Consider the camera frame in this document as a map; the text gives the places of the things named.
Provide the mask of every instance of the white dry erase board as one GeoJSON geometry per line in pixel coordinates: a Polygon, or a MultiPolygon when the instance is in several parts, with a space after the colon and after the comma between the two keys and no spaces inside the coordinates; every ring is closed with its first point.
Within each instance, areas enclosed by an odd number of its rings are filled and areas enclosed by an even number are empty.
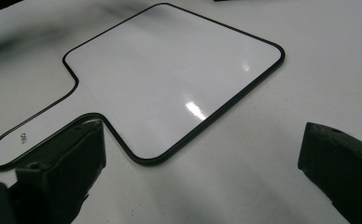
{"type": "Polygon", "coordinates": [[[169,4],[71,49],[75,87],[0,136],[0,170],[64,127],[102,119],[136,162],[168,159],[281,64],[281,47],[169,4]]]}

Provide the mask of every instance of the white surface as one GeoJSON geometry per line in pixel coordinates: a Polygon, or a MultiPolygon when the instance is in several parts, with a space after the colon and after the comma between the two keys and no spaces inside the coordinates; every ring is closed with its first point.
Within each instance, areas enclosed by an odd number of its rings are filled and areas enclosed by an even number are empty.
{"type": "MultiPolygon", "coordinates": [[[[297,162],[307,121],[362,140],[362,1],[171,2],[280,44],[285,63],[158,167],[133,163],[107,133],[112,160],[75,223],[347,223],[297,162]]],[[[0,12],[0,43],[15,40],[0,49],[0,133],[71,90],[69,49],[154,3],[35,0],[0,12]]]]}
{"type": "Polygon", "coordinates": [[[104,115],[135,156],[154,159],[280,58],[278,48],[248,35],[152,7],[67,53],[77,89],[4,136],[0,166],[91,112],[104,115]]]}

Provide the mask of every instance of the handheld whiteboard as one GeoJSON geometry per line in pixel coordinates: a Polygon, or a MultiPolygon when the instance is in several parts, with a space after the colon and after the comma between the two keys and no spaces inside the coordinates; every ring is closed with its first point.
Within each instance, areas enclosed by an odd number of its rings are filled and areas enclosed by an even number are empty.
{"type": "Polygon", "coordinates": [[[102,119],[136,162],[168,159],[283,61],[281,47],[169,4],[70,50],[75,87],[0,136],[0,170],[64,127],[102,119]]]}

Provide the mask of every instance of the black border trim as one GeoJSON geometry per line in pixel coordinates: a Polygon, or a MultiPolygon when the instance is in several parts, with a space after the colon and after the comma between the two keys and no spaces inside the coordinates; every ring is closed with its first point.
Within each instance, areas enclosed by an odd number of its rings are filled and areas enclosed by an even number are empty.
{"type": "Polygon", "coordinates": [[[198,126],[196,126],[194,129],[192,129],[192,131],[190,131],[187,135],[185,135],[183,138],[181,138],[178,142],[176,142],[172,147],[170,147],[169,149],[167,149],[165,152],[163,152],[161,155],[159,155],[156,158],[152,158],[152,159],[143,159],[140,158],[136,155],[134,155],[134,153],[130,150],[130,148],[127,146],[127,144],[123,141],[123,139],[120,137],[120,135],[118,134],[118,132],[115,130],[115,128],[112,126],[112,124],[109,122],[109,120],[102,114],[100,113],[89,113],[89,114],[85,114],[82,115],[80,117],[78,117],[77,119],[74,119],[73,121],[71,121],[69,124],[67,124],[66,126],[64,126],[63,128],[61,128],[58,132],[54,133],[53,135],[51,135],[50,137],[48,137],[47,139],[45,139],[44,141],[42,141],[41,143],[39,143],[38,145],[36,145],[35,147],[29,149],[28,151],[26,151],[25,153],[21,154],[18,158],[16,158],[13,161],[10,161],[7,164],[4,165],[0,165],[0,171],[5,171],[5,170],[10,170],[12,168],[14,168],[16,166],[16,163],[22,161],[24,159],[24,157],[30,153],[32,150],[34,150],[35,148],[37,148],[38,146],[42,145],[43,143],[47,142],[48,140],[50,140],[50,138],[60,132],[62,132],[64,129],[72,126],[72,125],[78,125],[81,122],[85,122],[87,120],[90,119],[101,119],[105,125],[107,126],[108,130],[114,135],[114,137],[117,139],[118,143],[122,146],[122,148],[124,149],[124,151],[126,152],[126,154],[128,154],[128,156],[135,161],[138,164],[141,165],[145,165],[145,166],[152,166],[152,165],[157,165],[160,164],[164,161],[167,161],[170,157],[172,157],[179,149],[181,149],[184,145],[186,145],[188,142],[190,142],[194,137],[196,137],[199,133],[201,133],[204,129],[206,129],[210,124],[212,124],[214,121],[216,121],[219,117],[221,117],[225,112],[227,112],[233,105],[235,105],[237,102],[239,102],[244,96],[246,96],[247,93],[249,93],[251,90],[253,90],[259,83],[261,83],[266,77],[268,77],[275,69],[277,69],[284,61],[285,59],[285,51],[283,50],[282,47],[280,47],[279,45],[272,43],[271,41],[265,40],[263,38],[260,38],[258,36],[255,35],[250,35],[249,33],[246,33],[244,31],[238,30],[236,28],[230,27],[226,24],[223,24],[219,21],[214,21],[212,19],[206,18],[202,15],[199,15],[197,13],[188,11],[186,9],[183,9],[181,7],[177,7],[174,6],[172,4],[169,3],[159,3],[156,5],[153,5],[152,7],[148,7],[145,10],[135,14],[134,16],[130,17],[129,19],[122,21],[120,23],[118,23],[117,25],[109,28],[108,30],[100,33],[99,35],[89,39],[88,41],[85,41],[84,43],[76,46],[73,49],[70,49],[64,56],[63,56],[63,64],[66,67],[66,69],[68,70],[68,72],[70,73],[70,75],[72,76],[72,78],[75,80],[76,84],[74,86],[74,88],[72,90],[70,90],[64,97],[62,97],[61,99],[57,100],[56,102],[52,103],[51,105],[49,105],[48,107],[44,108],[43,110],[39,111],[37,114],[33,115],[32,117],[30,117],[29,119],[27,119],[26,121],[22,122],[21,124],[19,124],[18,126],[12,128],[11,130],[7,131],[6,133],[2,134],[0,136],[0,141],[1,139],[3,139],[6,135],[8,135],[9,133],[12,133],[13,131],[15,131],[16,129],[20,128],[20,126],[22,126],[23,124],[29,122],[30,120],[36,118],[37,116],[41,115],[42,113],[44,113],[45,111],[49,110],[51,107],[55,106],[56,104],[58,104],[59,102],[61,102],[62,100],[64,100],[65,98],[67,98],[68,96],[70,96],[76,89],[79,83],[79,80],[76,76],[76,74],[73,72],[73,70],[71,69],[71,67],[66,63],[65,58],[67,57],[67,55],[73,51],[74,49],[77,49],[79,47],[81,47],[82,45],[85,45],[86,43],[92,41],[92,39],[97,38],[100,35],[105,34],[106,32],[116,28],[117,26],[121,25],[122,23],[131,20],[132,18],[150,10],[153,7],[156,6],[161,6],[161,5],[165,5],[165,6],[169,6],[169,7],[175,7],[177,9],[180,9],[182,11],[185,11],[187,13],[190,13],[194,16],[200,17],[202,19],[211,21],[213,23],[216,23],[218,25],[224,26],[228,29],[231,29],[232,31],[236,31],[238,33],[241,33],[243,35],[247,35],[250,36],[252,38],[255,38],[257,40],[260,40],[266,44],[272,45],[274,47],[276,47],[280,53],[281,56],[279,58],[279,60],[274,63],[271,67],[269,67],[264,73],[262,73],[261,75],[259,75],[259,77],[257,77],[254,81],[252,81],[250,84],[248,84],[245,88],[243,88],[241,91],[239,91],[236,95],[234,95],[230,100],[228,100],[225,104],[223,104],[217,111],[215,111],[211,116],[209,116],[206,120],[204,120],[202,123],[200,123],[198,126]]]}

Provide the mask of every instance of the white table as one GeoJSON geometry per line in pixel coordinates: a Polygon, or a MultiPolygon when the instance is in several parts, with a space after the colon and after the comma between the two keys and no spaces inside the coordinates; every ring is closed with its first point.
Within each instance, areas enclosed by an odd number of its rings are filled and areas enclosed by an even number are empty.
{"type": "MultiPolygon", "coordinates": [[[[160,166],[134,163],[106,132],[107,166],[75,223],[347,223],[297,161],[307,121],[362,140],[362,1],[169,2],[281,45],[285,63],[160,166]]],[[[69,92],[69,49],[155,3],[0,11],[0,133],[69,92]]]]}

